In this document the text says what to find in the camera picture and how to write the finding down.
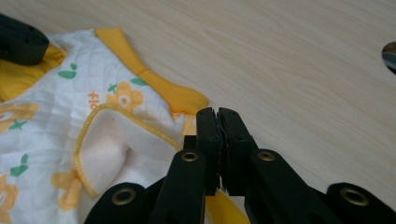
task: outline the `wooden table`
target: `wooden table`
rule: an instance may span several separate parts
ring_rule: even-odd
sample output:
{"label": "wooden table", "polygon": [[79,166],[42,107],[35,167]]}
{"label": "wooden table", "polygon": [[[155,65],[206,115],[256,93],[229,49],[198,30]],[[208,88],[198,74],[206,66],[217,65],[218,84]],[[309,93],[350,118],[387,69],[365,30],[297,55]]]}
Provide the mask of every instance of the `wooden table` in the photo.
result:
{"label": "wooden table", "polygon": [[315,189],[349,182],[396,209],[396,2],[22,1],[44,33],[120,27],[142,61],[240,113]]}

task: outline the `yellow fabric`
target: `yellow fabric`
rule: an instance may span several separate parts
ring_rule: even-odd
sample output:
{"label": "yellow fabric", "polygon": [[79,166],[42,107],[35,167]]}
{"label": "yellow fabric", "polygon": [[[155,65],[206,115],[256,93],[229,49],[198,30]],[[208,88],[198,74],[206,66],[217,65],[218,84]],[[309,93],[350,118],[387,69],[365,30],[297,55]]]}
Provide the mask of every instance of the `yellow fabric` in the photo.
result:
{"label": "yellow fabric", "polygon": [[52,45],[38,65],[25,66],[0,60],[0,103],[24,93],[50,69],[61,65],[63,60],[62,53]]}
{"label": "yellow fabric", "polygon": [[198,91],[174,84],[150,71],[136,57],[123,32],[119,28],[97,29],[96,35],[113,51],[119,59],[138,77],[147,82],[169,104],[172,112],[195,115],[209,102]]}
{"label": "yellow fabric", "polygon": [[222,192],[205,199],[206,214],[210,223],[248,224],[248,218]]}

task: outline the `clamp jaw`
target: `clamp jaw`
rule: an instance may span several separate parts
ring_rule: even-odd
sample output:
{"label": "clamp jaw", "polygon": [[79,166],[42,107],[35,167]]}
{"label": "clamp jaw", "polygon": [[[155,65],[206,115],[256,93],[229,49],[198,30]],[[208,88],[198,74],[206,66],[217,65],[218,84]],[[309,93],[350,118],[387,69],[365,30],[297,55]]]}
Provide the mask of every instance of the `clamp jaw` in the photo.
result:
{"label": "clamp jaw", "polygon": [[197,135],[167,176],[152,186],[122,183],[109,189],[86,223],[203,223],[205,196],[223,189],[244,196],[251,223],[396,223],[396,214],[369,191],[348,183],[326,194],[308,187],[276,152],[259,149],[238,113],[197,113]]}

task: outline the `black clip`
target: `black clip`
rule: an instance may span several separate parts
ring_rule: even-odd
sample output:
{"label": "black clip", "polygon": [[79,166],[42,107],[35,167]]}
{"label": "black clip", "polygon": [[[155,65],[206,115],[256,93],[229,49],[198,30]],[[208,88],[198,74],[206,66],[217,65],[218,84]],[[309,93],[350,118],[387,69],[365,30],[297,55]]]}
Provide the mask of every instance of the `black clip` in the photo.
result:
{"label": "black clip", "polygon": [[35,27],[0,14],[0,59],[35,65],[43,59],[49,43]]}

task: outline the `baby garment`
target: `baby garment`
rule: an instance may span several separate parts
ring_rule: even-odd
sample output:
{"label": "baby garment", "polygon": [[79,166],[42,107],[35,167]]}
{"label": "baby garment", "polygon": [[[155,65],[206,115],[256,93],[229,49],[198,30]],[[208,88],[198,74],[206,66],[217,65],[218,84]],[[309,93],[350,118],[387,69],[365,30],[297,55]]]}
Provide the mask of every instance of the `baby garment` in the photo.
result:
{"label": "baby garment", "polygon": [[[49,39],[67,52],[62,64],[0,104],[0,223],[82,223],[109,187],[166,175],[195,129],[93,30]],[[209,219],[246,223],[224,195],[208,202]]]}
{"label": "baby garment", "polygon": [[[150,180],[140,175],[131,182],[148,187],[151,180],[162,178],[183,138],[184,117],[173,119],[167,103],[120,63],[93,30],[49,39],[55,47],[67,50],[62,64],[18,98],[0,104],[0,189],[4,189],[0,221],[6,223],[77,222],[78,210],[73,208],[78,206],[81,184],[72,153],[84,121],[100,104],[113,104],[148,127],[156,127],[140,141],[159,144],[163,162],[156,161]],[[115,126],[101,128],[118,140]],[[108,153],[112,150],[117,149],[108,148]]]}
{"label": "baby garment", "polygon": [[[172,113],[193,115],[208,106],[198,91],[174,84],[143,65],[120,28],[96,29],[95,33],[133,73],[142,78],[170,105]],[[29,89],[50,69],[59,66],[67,55],[64,49],[49,45],[42,62],[35,66],[0,60],[0,102],[13,99]]]}

